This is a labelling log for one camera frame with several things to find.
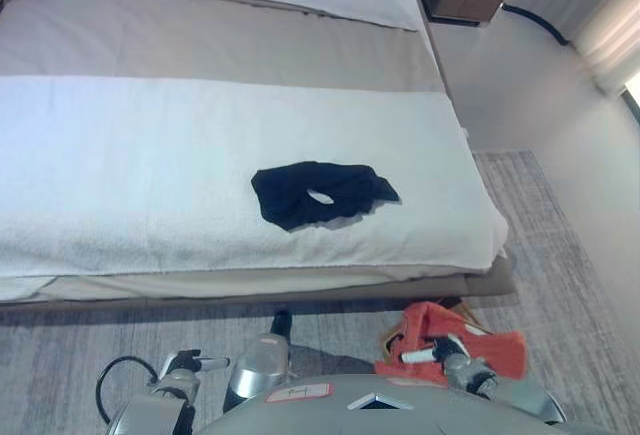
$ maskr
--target orange cloth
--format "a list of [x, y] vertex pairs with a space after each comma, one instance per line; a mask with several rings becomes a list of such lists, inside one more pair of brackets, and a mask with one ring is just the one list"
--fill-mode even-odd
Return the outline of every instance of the orange cloth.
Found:
[[527, 366], [527, 350], [520, 332], [474, 335], [463, 317], [430, 302], [414, 303], [404, 311], [399, 334], [391, 345], [391, 362], [376, 362], [377, 374], [420, 378], [441, 385], [448, 385], [439, 362], [405, 364], [400, 360], [404, 352], [414, 352], [433, 347], [425, 339], [447, 338], [451, 333], [460, 338], [473, 358], [482, 357], [487, 365], [503, 377], [521, 379]]

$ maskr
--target curtain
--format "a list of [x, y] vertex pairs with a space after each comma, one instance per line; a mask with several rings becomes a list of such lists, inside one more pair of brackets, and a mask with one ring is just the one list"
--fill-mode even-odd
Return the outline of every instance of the curtain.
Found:
[[640, 0], [506, 0], [542, 17], [573, 42], [598, 86], [618, 94], [640, 70]]
[[573, 42], [598, 86], [621, 93], [640, 72], [640, 0], [604, 0]]

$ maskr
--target bed frame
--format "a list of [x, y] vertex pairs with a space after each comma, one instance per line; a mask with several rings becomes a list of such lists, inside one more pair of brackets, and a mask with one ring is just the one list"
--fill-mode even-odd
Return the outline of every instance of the bed frame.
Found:
[[[434, 50], [438, 70], [450, 99], [451, 92], [440, 61], [433, 35], [420, 0], [418, 6], [422, 20]], [[498, 256], [486, 274], [455, 274], [445, 277], [425, 277], [409, 281], [389, 282], [375, 285], [361, 285], [307, 292], [270, 293], [251, 296], [232, 296], [222, 298], [128, 298], [116, 300], [51, 300], [0, 302], [1, 311], [22, 310], [85, 310], [85, 309], [136, 309], [159, 307], [201, 306], [210, 304], [261, 303], [261, 302], [299, 302], [299, 301], [336, 301], [364, 299], [404, 299], [491, 296], [504, 295], [516, 291], [512, 272], [515, 267], [513, 253], [507, 250], [507, 258]]]

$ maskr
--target black cable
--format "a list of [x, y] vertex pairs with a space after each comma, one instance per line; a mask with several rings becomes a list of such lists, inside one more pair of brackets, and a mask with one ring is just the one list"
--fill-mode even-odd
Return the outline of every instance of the black cable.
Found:
[[105, 369], [102, 371], [102, 373], [98, 377], [98, 381], [96, 382], [96, 405], [98, 406], [98, 412], [100, 412], [100, 416], [102, 417], [102, 420], [104, 420], [104, 423], [106, 423], [107, 425], [111, 423], [111, 419], [109, 418], [109, 415], [107, 415], [107, 412], [104, 409], [104, 405], [102, 404], [102, 384], [104, 383], [104, 379], [107, 376], [107, 374], [111, 371], [111, 369], [121, 362], [139, 363], [144, 368], [146, 368], [147, 371], [151, 374], [151, 378], [149, 379], [149, 384], [158, 382], [158, 374], [156, 373], [156, 371], [148, 362], [144, 361], [141, 358], [134, 357], [133, 355], [126, 355], [124, 357], [118, 357], [114, 361], [109, 363], [109, 365], [107, 365]]
[[537, 23], [542, 28], [544, 28], [547, 32], [549, 32], [556, 41], [562, 45], [563, 47], [569, 45], [569, 40], [564, 38], [564, 36], [558, 31], [556, 27], [547, 22], [544, 18], [539, 15], [536, 15], [529, 10], [525, 10], [524, 8], [514, 7], [513, 5], [508, 5], [506, 3], [502, 4], [502, 9], [505, 12], [515, 13], [516, 15], [520, 15], [521, 17], [528, 18], [534, 23]]

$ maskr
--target drawer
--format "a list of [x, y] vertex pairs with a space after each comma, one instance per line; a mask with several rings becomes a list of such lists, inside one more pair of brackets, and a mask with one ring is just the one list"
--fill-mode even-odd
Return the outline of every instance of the drawer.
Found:
[[458, 16], [479, 22], [488, 22], [493, 18], [502, 0], [465, 0]]
[[440, 0], [435, 14], [439, 17], [457, 17], [466, 0]]

